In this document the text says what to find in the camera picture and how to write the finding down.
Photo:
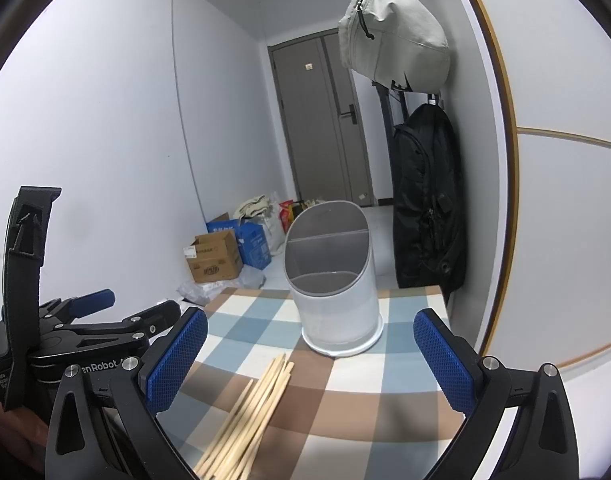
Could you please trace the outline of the person's left hand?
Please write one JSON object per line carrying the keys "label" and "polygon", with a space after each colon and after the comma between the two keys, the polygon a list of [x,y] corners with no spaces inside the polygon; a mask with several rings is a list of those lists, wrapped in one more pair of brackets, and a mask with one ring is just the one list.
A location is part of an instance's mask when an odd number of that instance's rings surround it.
{"label": "person's left hand", "polygon": [[0,472],[43,478],[48,425],[28,408],[5,411],[0,403]]}

